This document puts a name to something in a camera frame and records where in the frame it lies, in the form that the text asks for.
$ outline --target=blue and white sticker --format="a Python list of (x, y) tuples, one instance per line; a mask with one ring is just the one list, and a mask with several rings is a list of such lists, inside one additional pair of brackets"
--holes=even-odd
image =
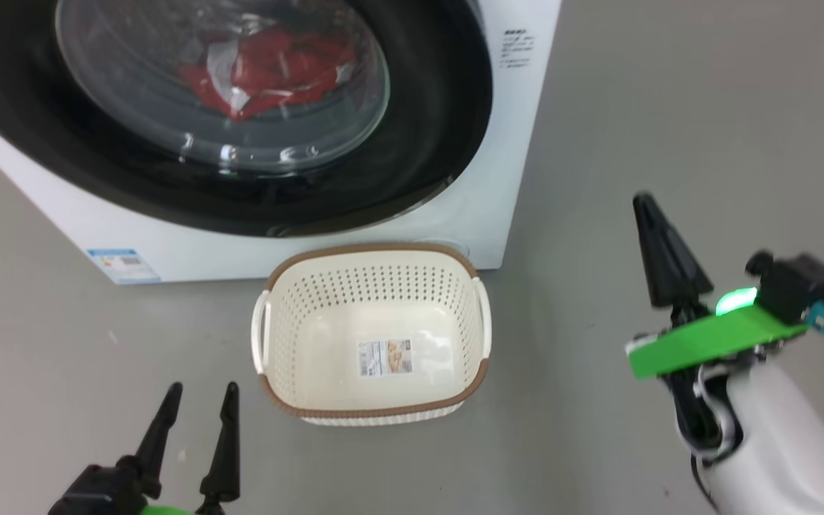
[(116, 284), (161, 283), (161, 277), (132, 248), (94, 248), (88, 255)]

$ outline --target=red cloth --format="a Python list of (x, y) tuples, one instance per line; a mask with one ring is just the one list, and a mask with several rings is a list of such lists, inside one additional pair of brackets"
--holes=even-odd
[(332, 36), (294, 34), (284, 27), (272, 27), (242, 39), (231, 69), (231, 84), (250, 100), (236, 111), (212, 85), (203, 64), (180, 67), (180, 77), (199, 95), (207, 107), (241, 122), (278, 105), (318, 102), (336, 89), (337, 68), (355, 59), (346, 33)]

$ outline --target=label inside basket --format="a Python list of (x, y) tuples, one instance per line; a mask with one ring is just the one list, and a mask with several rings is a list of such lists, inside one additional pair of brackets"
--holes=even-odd
[(412, 372), (410, 340), (380, 340), (358, 343), (358, 366), (363, 378), (379, 378)]

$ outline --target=laundry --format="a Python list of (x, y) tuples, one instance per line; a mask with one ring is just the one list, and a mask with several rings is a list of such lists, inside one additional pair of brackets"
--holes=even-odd
[(273, 26), (211, 43), (180, 77), (203, 104), (241, 122), (280, 105), (312, 104), (350, 77), (355, 51), (344, 32), (295, 33)]

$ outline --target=brown basket rim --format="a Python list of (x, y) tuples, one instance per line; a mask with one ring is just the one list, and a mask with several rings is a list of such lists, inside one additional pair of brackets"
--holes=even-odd
[[(328, 255), (339, 254), (356, 254), (363, 252), (383, 252), (393, 250), (418, 250), (425, 252), (438, 252), (449, 255), (462, 264), (470, 277), (477, 278), (479, 273), (475, 267), (467, 260), (465, 255), (458, 253), (450, 247), (445, 245), (438, 245), (433, 243), (383, 243), (383, 244), (363, 244), (363, 245), (343, 245), (342, 247), (323, 248), (320, 250), (311, 250), (302, 254), (295, 255), (295, 257), (288, 258), (285, 262), (275, 268), (275, 271), (266, 280), (265, 289), (271, 291), (275, 287), (278, 278), (281, 278), (285, 270), (291, 268), (302, 261), (314, 260), (315, 258), (324, 258)], [(445, 398), (441, 401), (424, 402), (422, 404), (413, 404), (409, 406), (399, 406), (396, 408), (379, 408), (379, 410), (308, 410), (307, 408), (298, 408), (282, 401), (281, 397), (272, 389), (269, 384), (269, 378), (265, 374), (259, 377), (260, 384), (263, 385), (265, 392), (272, 398), (273, 404), (280, 408), (285, 413), (301, 418), (377, 418), (377, 417), (392, 417), (396, 415), (408, 415), (410, 413), (421, 413), (421, 411), (441, 410), (441, 408), (448, 408), (456, 404), (466, 401), (481, 385), (488, 373), (488, 358), (481, 360), (479, 369), (472, 378), (472, 382), (464, 388), (464, 390), (457, 395), (450, 398)]]

